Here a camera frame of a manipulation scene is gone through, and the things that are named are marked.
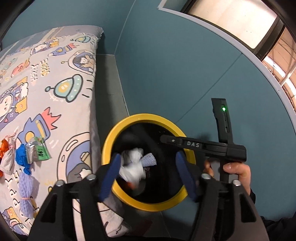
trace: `cartoon ufo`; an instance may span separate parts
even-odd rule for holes
[[[54,87],[47,86],[45,92],[53,90],[56,97],[65,99],[68,103],[74,101],[82,88],[83,79],[79,74],[58,82]]]
[[[89,36],[82,36],[76,39],[71,39],[71,41],[75,41],[75,42],[81,42],[81,43],[87,43],[91,40],[91,38]]]

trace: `fluorescent light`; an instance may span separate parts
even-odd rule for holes
[[[271,65],[279,73],[280,76],[284,77],[286,75],[285,71],[283,71],[283,69],[278,64],[276,64],[270,57],[266,56],[264,61]],[[288,79],[286,81],[286,84],[289,86],[293,95],[296,96],[296,88],[293,82],[290,79]]]

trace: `lavender mesh netting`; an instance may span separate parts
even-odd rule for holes
[[[33,191],[33,178],[23,172],[20,173],[19,180],[19,194],[21,196],[20,200],[20,210],[25,217],[33,218],[34,208],[31,203],[30,196]]]

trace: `cartoon bed sheet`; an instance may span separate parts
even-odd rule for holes
[[[31,165],[34,216],[58,179],[79,181],[100,165],[93,87],[102,33],[96,26],[54,28],[0,52],[0,138],[15,134],[18,148],[42,137],[52,157]],[[28,235],[34,219],[20,211],[22,171],[15,163],[11,176],[0,177],[0,211],[13,231]],[[117,211],[120,205],[112,196],[98,204],[111,237],[128,230]],[[73,208],[78,240],[84,240],[78,200]]]

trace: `human hand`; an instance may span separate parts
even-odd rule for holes
[[[211,168],[210,162],[206,160],[204,165],[205,165],[204,172],[214,177],[214,172],[213,172],[213,169]],[[242,183],[248,195],[250,195],[251,170],[248,165],[241,162],[231,162],[231,163],[225,164],[223,166],[223,170],[229,174],[237,174],[238,180]]]

